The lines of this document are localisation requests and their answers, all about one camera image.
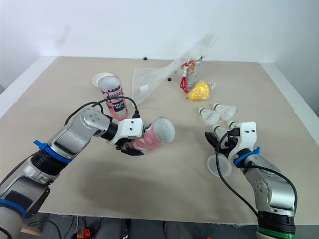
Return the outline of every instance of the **beige table surface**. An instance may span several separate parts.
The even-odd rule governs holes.
[[[88,101],[102,99],[91,78],[99,72],[117,75],[124,94],[131,94],[135,67],[162,67],[167,60],[57,58],[0,119],[0,179],[37,151],[35,139],[46,142],[66,117]],[[250,210],[209,174],[214,154],[206,142],[199,107],[211,103],[236,105],[237,121],[257,123],[261,153],[295,184],[296,224],[319,224],[319,147],[258,63],[204,62],[201,78],[217,85],[205,102],[184,100],[180,79],[164,81],[139,105],[145,123],[159,116],[176,129],[173,143],[147,156],[131,157],[104,139],[88,147],[62,172],[40,211],[59,214],[178,220],[215,223],[256,223]],[[251,186],[233,168],[227,181],[251,204]]]

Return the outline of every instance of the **blue zip tie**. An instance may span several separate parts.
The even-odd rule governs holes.
[[[47,152],[52,157],[56,158],[57,160],[63,163],[69,163],[72,161],[71,159],[62,157],[60,154],[57,154],[56,152],[54,152],[47,143],[41,143],[39,140],[36,140],[33,143],[36,144],[39,147],[39,149],[43,150],[44,152]]]
[[[19,212],[21,212],[21,214],[22,214],[22,219],[24,219],[24,217],[25,217],[25,215],[26,215],[26,211],[25,211],[25,209],[24,209],[22,206],[20,206],[20,205],[17,204],[17,203],[14,203],[14,202],[5,200],[5,199],[0,199],[0,203],[1,203],[1,204],[8,205],[8,206],[10,206],[10,207],[13,207],[13,208],[17,209]]]
[[[237,167],[237,165],[243,161],[245,158],[247,158],[248,156],[252,155],[252,154],[259,154],[260,153],[260,147],[257,147],[256,149],[254,149],[252,152],[249,153],[245,153],[244,155],[241,155],[240,157],[236,158],[234,164]]]

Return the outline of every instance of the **white cup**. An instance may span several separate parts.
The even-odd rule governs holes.
[[[229,176],[232,170],[232,166],[229,160],[223,154],[218,155],[218,160],[219,160],[219,168],[220,168],[221,175],[223,177]],[[216,166],[216,155],[212,155],[208,158],[207,168],[212,175],[219,177],[217,166]]]

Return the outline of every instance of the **yellow ball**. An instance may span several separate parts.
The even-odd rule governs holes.
[[[209,84],[206,81],[197,82],[188,93],[191,100],[206,100],[209,97]]]

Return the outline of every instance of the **shuttlecock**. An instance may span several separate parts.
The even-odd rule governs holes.
[[[237,122],[230,120],[227,122],[227,126],[230,128],[237,128]]]
[[[217,111],[199,108],[198,112],[203,117],[204,122],[207,126],[213,126],[219,121],[220,113]]]
[[[224,136],[227,132],[228,132],[228,129],[226,128],[223,128],[221,126],[219,126],[218,124],[214,124],[213,125],[213,130],[215,131],[215,133],[217,134],[218,136],[218,140],[220,140],[222,138],[222,136]],[[225,142],[228,141],[228,137],[226,136],[224,138],[224,140],[222,141],[221,143],[221,147],[224,148],[225,147]]]
[[[236,112],[235,106],[225,106],[218,103],[213,105],[213,109],[220,113],[223,120],[230,120]]]

